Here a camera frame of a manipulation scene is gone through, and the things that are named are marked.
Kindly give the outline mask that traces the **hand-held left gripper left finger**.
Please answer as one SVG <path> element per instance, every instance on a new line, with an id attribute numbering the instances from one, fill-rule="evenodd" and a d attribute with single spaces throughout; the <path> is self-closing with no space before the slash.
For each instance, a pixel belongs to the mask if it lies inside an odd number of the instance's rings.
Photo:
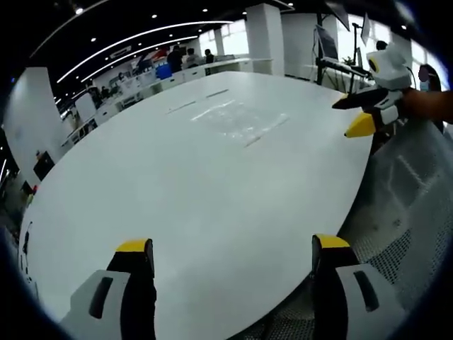
<path id="1" fill-rule="evenodd" d="M 155 339 L 154 279 L 153 241 L 127 241 L 72 294 L 59 324 L 71 339 Z"/>

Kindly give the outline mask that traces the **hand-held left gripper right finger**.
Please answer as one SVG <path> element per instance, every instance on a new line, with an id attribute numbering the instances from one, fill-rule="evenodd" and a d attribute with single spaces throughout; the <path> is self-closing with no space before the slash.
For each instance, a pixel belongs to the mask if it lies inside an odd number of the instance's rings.
<path id="1" fill-rule="evenodd" d="M 392 284 L 340 237 L 312 237 L 314 339 L 390 339 L 406 313 Z"/>

